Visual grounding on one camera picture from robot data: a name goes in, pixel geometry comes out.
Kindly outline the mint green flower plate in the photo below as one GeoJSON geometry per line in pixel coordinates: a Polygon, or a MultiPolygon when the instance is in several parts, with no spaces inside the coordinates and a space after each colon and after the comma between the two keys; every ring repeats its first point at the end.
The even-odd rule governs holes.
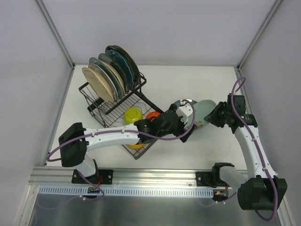
{"type": "Polygon", "coordinates": [[[216,103],[213,100],[201,100],[194,104],[196,110],[196,130],[200,130],[209,124],[209,121],[205,120],[205,117],[208,116],[216,107],[216,103]]]}

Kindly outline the grey deer plate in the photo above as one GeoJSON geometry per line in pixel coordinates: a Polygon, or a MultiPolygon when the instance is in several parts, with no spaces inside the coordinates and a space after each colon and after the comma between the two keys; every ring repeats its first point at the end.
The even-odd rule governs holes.
{"type": "Polygon", "coordinates": [[[113,45],[113,50],[119,52],[129,63],[133,75],[134,86],[136,87],[137,85],[139,85],[141,83],[140,72],[133,58],[120,46],[113,45]]]}

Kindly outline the black striped cream plate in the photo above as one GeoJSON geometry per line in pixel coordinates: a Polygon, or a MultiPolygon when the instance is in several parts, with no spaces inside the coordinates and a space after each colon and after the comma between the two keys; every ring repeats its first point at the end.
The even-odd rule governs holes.
{"type": "Polygon", "coordinates": [[[111,56],[125,72],[130,89],[134,89],[141,82],[140,72],[132,57],[120,46],[109,45],[105,53],[111,56]]]}

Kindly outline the cream bird plate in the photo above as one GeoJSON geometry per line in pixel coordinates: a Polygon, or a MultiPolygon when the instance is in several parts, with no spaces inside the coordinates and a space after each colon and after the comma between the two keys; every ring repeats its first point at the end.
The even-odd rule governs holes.
{"type": "Polygon", "coordinates": [[[109,64],[90,63],[88,67],[98,72],[107,81],[107,83],[109,84],[112,90],[112,94],[115,102],[124,97],[125,92],[116,76],[117,74],[112,70],[112,67],[109,64]]]}
{"type": "Polygon", "coordinates": [[[87,82],[100,98],[106,103],[114,102],[114,96],[108,82],[98,72],[87,67],[83,67],[82,72],[87,82]]]}

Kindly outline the dark blue speckled plate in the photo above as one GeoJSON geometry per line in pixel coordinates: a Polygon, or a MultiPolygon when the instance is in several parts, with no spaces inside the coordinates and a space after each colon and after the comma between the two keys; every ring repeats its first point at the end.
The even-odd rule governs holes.
{"type": "Polygon", "coordinates": [[[125,90],[125,93],[127,94],[129,92],[129,82],[128,82],[125,72],[120,67],[120,65],[116,62],[116,60],[113,59],[113,57],[111,57],[105,53],[100,53],[98,56],[98,59],[111,65],[115,69],[115,71],[119,74],[119,76],[121,77],[121,79],[123,81],[124,90],[125,90]]]}

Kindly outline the grey blue plate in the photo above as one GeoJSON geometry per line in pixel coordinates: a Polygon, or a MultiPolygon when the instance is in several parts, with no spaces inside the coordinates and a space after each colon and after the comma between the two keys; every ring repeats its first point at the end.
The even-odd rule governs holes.
{"type": "Polygon", "coordinates": [[[111,65],[95,57],[91,57],[88,67],[98,72],[108,83],[115,102],[124,98],[124,83],[118,72],[111,65]]]}

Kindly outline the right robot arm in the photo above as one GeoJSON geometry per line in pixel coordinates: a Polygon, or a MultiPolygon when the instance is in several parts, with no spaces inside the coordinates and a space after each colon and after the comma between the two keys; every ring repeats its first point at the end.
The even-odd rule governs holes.
{"type": "Polygon", "coordinates": [[[277,210],[287,190],[287,182],[278,178],[262,147],[257,121],[246,114],[243,95],[228,95],[205,120],[218,128],[228,125],[237,139],[247,167],[247,176],[232,163],[217,162],[201,182],[213,188],[229,185],[238,195],[243,210],[277,210]]]}

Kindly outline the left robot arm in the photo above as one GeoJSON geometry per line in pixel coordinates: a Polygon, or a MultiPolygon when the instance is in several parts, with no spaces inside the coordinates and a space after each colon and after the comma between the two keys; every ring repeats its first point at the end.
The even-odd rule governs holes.
{"type": "Polygon", "coordinates": [[[88,183],[97,183],[100,178],[96,160],[88,152],[97,148],[115,145],[148,144],[157,140],[185,142],[195,128],[196,110],[191,102],[170,108],[157,117],[138,120],[115,128],[87,129],[82,123],[70,126],[59,137],[61,164],[74,168],[78,176],[88,183]]]}

